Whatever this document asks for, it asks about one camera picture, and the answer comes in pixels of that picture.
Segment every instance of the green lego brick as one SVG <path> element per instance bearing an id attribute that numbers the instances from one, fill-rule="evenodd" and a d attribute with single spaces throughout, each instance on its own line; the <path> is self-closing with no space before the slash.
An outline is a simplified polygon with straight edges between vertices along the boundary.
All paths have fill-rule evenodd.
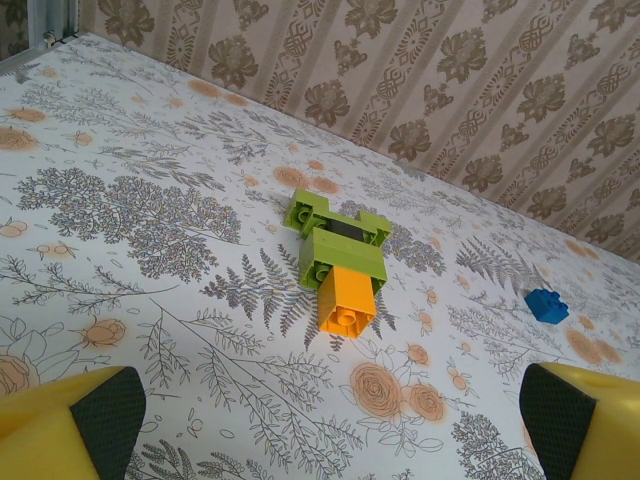
<path id="1" fill-rule="evenodd" d="M 362 225 L 366 225 L 369 229 L 377 232 L 375 238 L 370 242 L 376 247 L 381 247 L 387 237 L 391 234 L 391 222 L 385 217 L 375 215 L 365 210 L 360 210 L 356 215 L 356 220 L 359 220 Z"/>
<path id="2" fill-rule="evenodd" d="M 334 265 L 371 277 L 374 294 L 387 282 L 380 247 L 314 228 L 300 249 L 300 285 L 317 290 Z"/>
<path id="3" fill-rule="evenodd" d="M 356 218 L 345 217 L 329 211 L 329 200 L 306 190 L 296 189 L 284 216 L 284 225 L 295 228 L 302 238 L 307 238 L 314 228 L 327 230 L 330 220 L 360 228 L 363 241 L 381 246 L 391 233 L 391 223 L 386 218 L 361 210 Z"/>
<path id="4" fill-rule="evenodd" d="M 284 214 L 284 225 L 300 231 L 312 211 L 329 212 L 329 200 L 297 188 Z"/>

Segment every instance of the wall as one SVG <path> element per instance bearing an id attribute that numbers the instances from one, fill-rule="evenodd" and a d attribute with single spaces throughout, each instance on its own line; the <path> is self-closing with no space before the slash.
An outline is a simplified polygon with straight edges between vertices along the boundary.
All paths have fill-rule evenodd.
<path id="1" fill-rule="evenodd" d="M 81 0 L 96 32 L 640 256 L 640 0 Z"/>
<path id="2" fill-rule="evenodd" d="M 0 60 L 29 48 L 27 0 L 0 0 Z"/>

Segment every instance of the white patterned surface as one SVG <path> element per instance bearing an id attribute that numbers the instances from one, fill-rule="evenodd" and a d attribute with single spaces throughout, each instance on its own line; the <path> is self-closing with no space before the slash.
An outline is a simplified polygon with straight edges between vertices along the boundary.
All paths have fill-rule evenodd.
<path id="1" fill-rule="evenodd" d="M 526 365 L 640 380 L 639 265 L 93 35 L 0 93 L 0 395 L 135 366 L 132 479 L 542 479 Z M 393 222 L 357 341 L 297 286 L 296 186 Z"/>

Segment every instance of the black rubber pad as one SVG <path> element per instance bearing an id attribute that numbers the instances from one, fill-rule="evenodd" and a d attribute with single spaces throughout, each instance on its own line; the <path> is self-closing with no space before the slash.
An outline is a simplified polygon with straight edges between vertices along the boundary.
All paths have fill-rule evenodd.
<path id="1" fill-rule="evenodd" d="M 135 368 L 125 367 L 69 407 L 101 480 L 122 480 L 142 427 L 146 398 Z"/>
<path id="2" fill-rule="evenodd" d="M 342 235 L 343 237 L 353 238 L 359 242 L 364 242 L 364 233 L 361 228 L 354 227 L 348 223 L 339 220 L 329 220 L 329 231 Z"/>
<path id="3" fill-rule="evenodd" d="M 527 368 L 520 412 L 547 480 L 570 480 L 596 400 L 544 367 Z"/>

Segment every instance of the blue lego brick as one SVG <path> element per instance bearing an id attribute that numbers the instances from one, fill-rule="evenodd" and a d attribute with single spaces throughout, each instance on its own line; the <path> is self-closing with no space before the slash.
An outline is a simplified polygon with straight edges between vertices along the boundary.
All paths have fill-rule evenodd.
<path id="1" fill-rule="evenodd" d="M 524 301 L 539 322 L 557 325 L 569 316 L 569 307 L 560 301 L 558 292 L 537 288 L 524 297 Z"/>

